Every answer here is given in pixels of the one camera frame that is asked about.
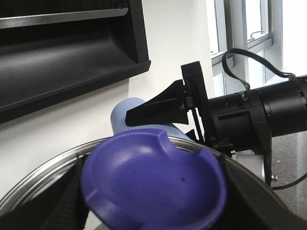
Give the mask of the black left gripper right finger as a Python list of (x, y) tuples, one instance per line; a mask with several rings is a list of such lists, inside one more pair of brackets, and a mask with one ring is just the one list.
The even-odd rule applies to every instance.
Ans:
[(307, 222), (290, 211), (275, 192), (246, 167), (225, 156), (227, 201), (212, 230), (305, 230)]

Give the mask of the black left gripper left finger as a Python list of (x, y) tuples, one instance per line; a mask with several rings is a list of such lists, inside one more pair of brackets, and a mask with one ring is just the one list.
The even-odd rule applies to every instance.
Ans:
[(2, 230), (83, 230), (88, 217), (81, 193), (84, 161), (78, 159), (60, 179), (34, 199), (0, 217)]

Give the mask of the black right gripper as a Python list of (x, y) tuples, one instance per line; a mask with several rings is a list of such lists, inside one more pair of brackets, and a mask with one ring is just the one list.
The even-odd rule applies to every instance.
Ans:
[[(246, 101), (241, 92), (208, 99), (200, 63), (185, 64), (181, 71), (187, 93), (201, 116), (205, 144), (228, 156), (233, 150), (262, 155), (265, 183), (271, 185), (272, 131), (259, 93), (251, 90)], [(174, 81), (156, 97), (128, 110), (126, 124), (188, 124), (183, 80)]]

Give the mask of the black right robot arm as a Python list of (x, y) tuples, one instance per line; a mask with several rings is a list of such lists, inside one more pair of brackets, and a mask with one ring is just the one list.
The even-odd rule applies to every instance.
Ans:
[[(198, 141), (221, 152), (228, 198), (214, 230), (304, 230), (305, 220), (294, 215), (271, 189), (272, 138), (307, 128), (307, 79), (209, 99), (201, 65), (181, 66), (182, 79), (126, 115), (128, 126), (188, 123), (194, 118)], [(264, 158), (265, 180), (257, 179), (231, 159), (232, 151), (252, 150)]]

